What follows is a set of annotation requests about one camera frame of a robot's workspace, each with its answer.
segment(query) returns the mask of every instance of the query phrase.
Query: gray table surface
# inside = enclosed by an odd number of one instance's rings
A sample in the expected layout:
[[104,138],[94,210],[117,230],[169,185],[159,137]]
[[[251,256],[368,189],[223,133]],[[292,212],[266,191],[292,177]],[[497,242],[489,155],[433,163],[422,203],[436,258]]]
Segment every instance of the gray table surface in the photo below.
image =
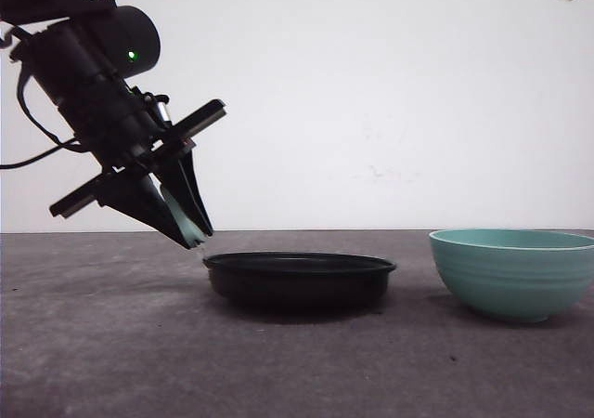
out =
[[398,269],[377,306],[286,317],[232,307],[157,233],[4,235],[2,417],[594,417],[593,286],[514,326],[448,293],[427,231],[221,232],[204,252],[264,249]]

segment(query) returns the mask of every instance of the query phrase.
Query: ceramic bowl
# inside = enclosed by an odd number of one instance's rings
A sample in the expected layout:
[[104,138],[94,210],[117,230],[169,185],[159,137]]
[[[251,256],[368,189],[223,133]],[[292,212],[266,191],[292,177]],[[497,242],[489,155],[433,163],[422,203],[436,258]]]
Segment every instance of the ceramic bowl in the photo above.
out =
[[594,238],[545,230],[449,229],[429,234],[445,286],[478,312],[539,322],[594,279]]

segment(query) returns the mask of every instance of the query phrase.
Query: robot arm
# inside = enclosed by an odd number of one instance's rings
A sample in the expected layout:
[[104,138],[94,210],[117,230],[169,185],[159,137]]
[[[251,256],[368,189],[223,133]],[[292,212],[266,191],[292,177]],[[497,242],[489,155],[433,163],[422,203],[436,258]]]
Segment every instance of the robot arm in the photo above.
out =
[[[12,25],[66,18],[42,32],[10,30],[20,42],[11,59],[21,63],[18,98],[33,77],[72,128],[74,139],[58,147],[93,153],[98,176],[50,207],[68,217],[97,201],[154,227],[186,248],[213,234],[194,174],[191,137],[225,115],[212,100],[185,120],[172,124],[165,95],[130,88],[124,78],[152,68],[160,40],[139,9],[114,0],[0,0],[0,16]],[[150,175],[161,182],[161,193]]]

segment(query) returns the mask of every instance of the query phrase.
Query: black plastic plate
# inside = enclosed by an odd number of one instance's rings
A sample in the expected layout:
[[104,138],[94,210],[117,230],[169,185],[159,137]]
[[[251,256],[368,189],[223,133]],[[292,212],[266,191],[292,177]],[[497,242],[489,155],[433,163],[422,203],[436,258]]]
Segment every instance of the black plastic plate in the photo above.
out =
[[379,299],[396,266],[377,257],[322,253],[234,253],[204,259],[213,289],[241,304],[354,307]]

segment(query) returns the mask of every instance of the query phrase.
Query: white wall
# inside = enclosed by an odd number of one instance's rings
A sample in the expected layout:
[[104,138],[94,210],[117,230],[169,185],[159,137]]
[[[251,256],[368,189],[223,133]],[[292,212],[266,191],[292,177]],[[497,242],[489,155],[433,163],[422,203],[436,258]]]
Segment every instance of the white wall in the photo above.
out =
[[[132,83],[198,136],[217,229],[594,228],[594,0],[117,0],[161,60]],[[3,53],[2,159],[51,146]],[[69,130],[36,87],[32,111]],[[3,230],[137,230],[95,204],[47,206],[95,175],[62,151],[3,174]]]

